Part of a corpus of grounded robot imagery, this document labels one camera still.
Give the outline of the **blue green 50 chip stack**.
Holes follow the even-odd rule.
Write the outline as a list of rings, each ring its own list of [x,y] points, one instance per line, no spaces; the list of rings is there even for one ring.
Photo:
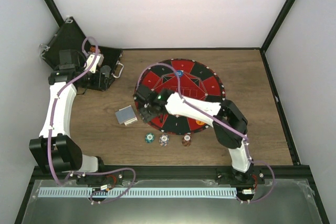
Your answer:
[[[154,136],[153,133],[148,133],[145,136],[145,142],[146,143],[152,143],[154,141],[154,139],[155,139],[155,136]]]

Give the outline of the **blue orange 10 chip stack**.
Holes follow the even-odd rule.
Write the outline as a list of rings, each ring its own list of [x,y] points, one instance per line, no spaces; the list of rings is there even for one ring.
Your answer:
[[[169,143],[169,136],[166,135],[166,134],[162,134],[160,137],[159,137],[159,144],[162,146],[162,147],[165,147],[167,146]]]

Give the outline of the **blue small blind button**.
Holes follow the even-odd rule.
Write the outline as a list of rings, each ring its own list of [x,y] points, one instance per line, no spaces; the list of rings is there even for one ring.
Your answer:
[[[178,77],[182,77],[183,76],[183,71],[182,70],[177,70],[175,72],[175,75],[178,76]]]

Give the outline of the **orange big blind button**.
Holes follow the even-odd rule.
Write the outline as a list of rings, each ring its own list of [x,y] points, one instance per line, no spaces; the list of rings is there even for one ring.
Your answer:
[[[198,121],[198,120],[196,120],[195,122],[196,122],[197,125],[204,125],[205,124],[204,122]]]

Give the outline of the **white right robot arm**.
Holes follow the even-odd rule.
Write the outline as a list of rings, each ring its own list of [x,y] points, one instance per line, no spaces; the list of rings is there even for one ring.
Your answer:
[[[133,97],[145,123],[169,114],[195,119],[212,127],[217,141],[229,150],[235,181],[244,184],[251,179],[253,160],[248,152],[248,121],[234,102],[227,99],[221,103],[201,101],[168,89],[157,93],[145,86],[139,87]]]

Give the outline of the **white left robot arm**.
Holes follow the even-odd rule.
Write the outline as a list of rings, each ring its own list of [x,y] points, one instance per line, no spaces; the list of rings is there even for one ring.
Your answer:
[[[79,87],[86,88],[100,72],[102,54],[91,53],[80,63],[82,54],[75,50],[60,52],[60,64],[48,78],[50,101],[44,126],[39,137],[30,140],[29,150],[44,174],[79,171],[89,173],[95,184],[102,184],[107,170],[101,158],[83,154],[70,137],[70,118]]]

